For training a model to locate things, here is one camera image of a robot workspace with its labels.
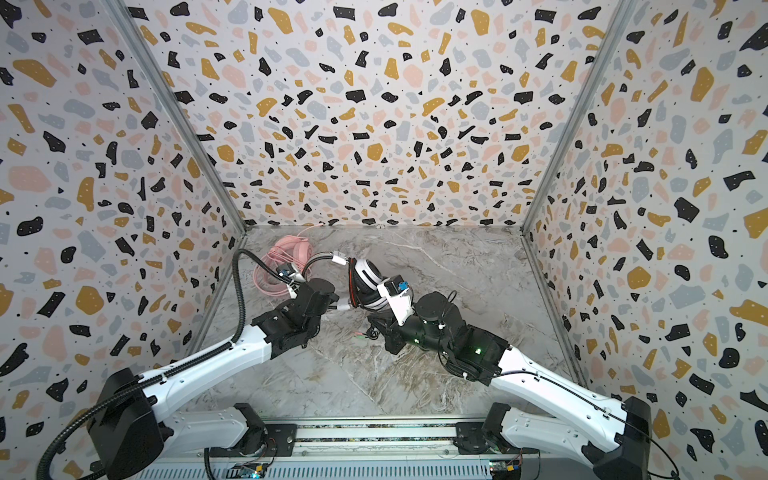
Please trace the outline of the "white black headphones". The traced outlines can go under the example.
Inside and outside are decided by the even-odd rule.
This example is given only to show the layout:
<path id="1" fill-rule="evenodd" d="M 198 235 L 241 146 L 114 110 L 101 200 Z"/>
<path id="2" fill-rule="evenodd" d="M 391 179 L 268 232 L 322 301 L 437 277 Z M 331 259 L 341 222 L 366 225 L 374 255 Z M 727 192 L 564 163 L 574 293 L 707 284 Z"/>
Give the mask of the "white black headphones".
<path id="1" fill-rule="evenodd" d="M 329 310 L 362 309 L 376 312 L 389 307 L 387 300 L 378 290 L 378 286 L 384 283 L 385 277 L 372 262 L 343 257 L 339 252 L 320 252 L 309 259 L 302 269 L 302 275 L 307 278 L 310 268 L 320 261 L 331 261 L 347 268 L 348 295 L 330 303 Z"/>

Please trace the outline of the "pink headphones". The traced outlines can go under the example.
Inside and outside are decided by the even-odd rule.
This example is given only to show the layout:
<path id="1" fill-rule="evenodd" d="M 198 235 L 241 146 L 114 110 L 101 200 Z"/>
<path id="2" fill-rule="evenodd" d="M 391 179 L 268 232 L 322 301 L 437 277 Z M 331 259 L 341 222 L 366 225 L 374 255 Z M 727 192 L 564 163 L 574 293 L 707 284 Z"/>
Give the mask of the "pink headphones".
<path id="1" fill-rule="evenodd" d="M 310 240 L 302 235 L 286 235 L 280 238 L 265 255 L 262 262 L 271 270 L 277 272 L 284 264 L 293 264 L 301 271 L 313 255 Z M 258 290 L 270 297 L 280 297 L 288 294 L 287 286 L 275 280 L 265 270 L 254 268 L 253 282 Z"/>

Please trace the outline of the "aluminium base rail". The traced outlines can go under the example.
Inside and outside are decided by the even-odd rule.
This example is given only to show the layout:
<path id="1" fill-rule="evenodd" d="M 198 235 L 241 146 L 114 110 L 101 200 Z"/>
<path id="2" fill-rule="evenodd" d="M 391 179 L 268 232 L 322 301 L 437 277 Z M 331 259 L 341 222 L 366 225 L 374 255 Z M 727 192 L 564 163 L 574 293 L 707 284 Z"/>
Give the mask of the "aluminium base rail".
<path id="1" fill-rule="evenodd" d="M 285 419 L 252 454 L 213 448 L 161 456 L 140 479 L 595 479 L 587 443 L 549 418 L 516 416 L 512 446 L 480 418 Z"/>

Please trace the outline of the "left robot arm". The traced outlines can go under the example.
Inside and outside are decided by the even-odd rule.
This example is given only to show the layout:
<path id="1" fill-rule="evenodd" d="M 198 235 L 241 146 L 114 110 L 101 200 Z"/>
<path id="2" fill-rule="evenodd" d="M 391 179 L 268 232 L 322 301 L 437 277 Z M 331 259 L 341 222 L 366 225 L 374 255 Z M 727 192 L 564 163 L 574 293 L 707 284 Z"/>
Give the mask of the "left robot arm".
<path id="1" fill-rule="evenodd" d="M 67 440 L 85 428 L 101 467 L 91 478 L 127 479 L 165 453 L 210 447 L 262 447 L 266 427 L 248 406 L 209 412 L 199 419 L 176 423 L 177 411 L 194 397 L 243 370 L 267 363 L 296 348 L 306 347 L 320 331 L 322 317 L 339 299 L 334 285 L 321 278 L 305 279 L 267 269 L 267 274 L 294 291 L 276 308 L 248 319 L 239 262 L 246 256 L 260 268 L 256 254 L 238 249 L 232 276 L 238 306 L 233 335 L 176 363 L 135 375 L 128 368 L 112 374 L 96 405 L 67 425 L 42 454 L 36 476 L 48 479 L 56 456 Z"/>

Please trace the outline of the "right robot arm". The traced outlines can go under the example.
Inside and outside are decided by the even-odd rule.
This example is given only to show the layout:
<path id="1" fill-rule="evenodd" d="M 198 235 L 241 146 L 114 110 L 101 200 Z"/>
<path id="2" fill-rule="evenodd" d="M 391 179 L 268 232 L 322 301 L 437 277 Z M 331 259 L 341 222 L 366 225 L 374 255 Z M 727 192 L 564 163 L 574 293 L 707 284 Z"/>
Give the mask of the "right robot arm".
<path id="1" fill-rule="evenodd" d="M 453 300 L 432 292 L 414 301 L 408 289 L 379 288 L 368 317 L 371 339 L 398 354 L 413 345 L 436 353 L 451 375 L 519 397 L 543 410 L 528 415 L 495 403 L 483 434 L 498 447 L 558 453 L 600 479 L 647 479 L 651 409 L 643 400 L 592 392 L 523 354 L 502 337 L 467 323 Z"/>

